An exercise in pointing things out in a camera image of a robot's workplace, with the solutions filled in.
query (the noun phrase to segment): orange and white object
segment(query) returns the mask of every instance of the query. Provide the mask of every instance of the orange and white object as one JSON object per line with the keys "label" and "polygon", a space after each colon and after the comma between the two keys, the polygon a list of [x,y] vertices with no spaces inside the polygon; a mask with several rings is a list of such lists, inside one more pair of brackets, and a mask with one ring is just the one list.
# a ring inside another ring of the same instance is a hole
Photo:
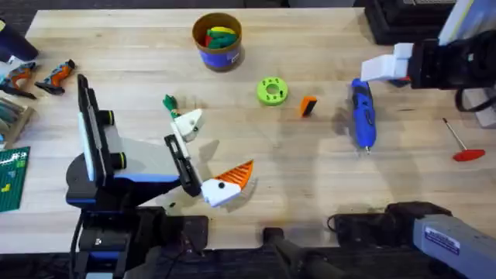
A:
{"label": "orange and white object", "polygon": [[253,160],[226,171],[201,185],[203,198],[212,207],[223,205],[241,194],[250,179]]}

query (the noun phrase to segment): blue dremel tool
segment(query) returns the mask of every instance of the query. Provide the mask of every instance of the blue dremel tool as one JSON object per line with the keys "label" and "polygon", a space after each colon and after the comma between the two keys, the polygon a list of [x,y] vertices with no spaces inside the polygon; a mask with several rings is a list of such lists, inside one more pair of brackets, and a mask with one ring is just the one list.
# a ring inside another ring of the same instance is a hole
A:
{"label": "blue dremel tool", "polygon": [[353,89],[353,119],[355,121],[356,142],[370,154],[370,148],[377,137],[375,128],[374,100],[367,82],[355,78],[351,82]]}

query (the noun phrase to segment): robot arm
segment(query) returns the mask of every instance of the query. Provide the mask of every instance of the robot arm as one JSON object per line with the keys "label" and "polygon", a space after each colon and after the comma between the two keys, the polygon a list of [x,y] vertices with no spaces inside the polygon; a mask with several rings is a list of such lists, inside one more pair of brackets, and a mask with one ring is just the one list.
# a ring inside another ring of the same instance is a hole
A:
{"label": "robot arm", "polygon": [[496,239],[437,205],[400,202],[384,213],[338,214],[334,221],[342,247],[412,246],[468,278],[494,277]]}

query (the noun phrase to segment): wooden tabletop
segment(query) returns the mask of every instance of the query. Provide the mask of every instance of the wooden tabletop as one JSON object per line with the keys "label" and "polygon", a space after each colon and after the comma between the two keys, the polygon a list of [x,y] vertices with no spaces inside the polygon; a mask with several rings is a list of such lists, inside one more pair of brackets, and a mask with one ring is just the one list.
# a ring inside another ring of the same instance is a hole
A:
{"label": "wooden tabletop", "polygon": [[[206,124],[189,144],[203,174],[220,174],[254,159],[243,196],[210,208],[180,188],[147,205],[170,214],[207,215],[209,248],[259,246],[265,226],[280,226],[301,245],[336,245],[326,219],[337,212],[382,211],[392,202],[428,201],[496,236],[496,131],[460,114],[450,91],[397,89],[371,83],[378,138],[370,156],[348,133],[348,86],[362,61],[391,48],[375,46],[362,9],[226,10],[243,26],[243,62],[218,74],[207,69],[191,38],[210,10],[39,11],[27,33],[41,52],[35,79],[73,59],[101,108],[115,112],[121,136],[164,145],[165,94],[181,111],[204,109]],[[266,107],[257,82],[286,80],[289,97]],[[21,209],[0,214],[0,253],[67,252],[78,210],[65,202],[65,172],[81,152],[73,74],[65,95],[31,84],[37,114],[17,146],[31,146]],[[302,97],[314,114],[300,119]],[[457,163],[458,146],[442,117],[485,157]],[[169,208],[171,202],[177,204]]]}

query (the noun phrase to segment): green 3d printed part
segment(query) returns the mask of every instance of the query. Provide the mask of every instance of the green 3d printed part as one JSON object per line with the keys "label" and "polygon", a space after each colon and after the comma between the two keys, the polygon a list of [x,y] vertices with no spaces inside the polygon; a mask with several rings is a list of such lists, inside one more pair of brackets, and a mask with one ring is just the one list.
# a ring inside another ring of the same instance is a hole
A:
{"label": "green 3d printed part", "polygon": [[279,77],[266,77],[257,85],[257,97],[265,105],[280,105],[288,96],[288,86]]}
{"label": "green 3d printed part", "polygon": [[18,209],[28,167],[29,147],[0,152],[0,212]]}

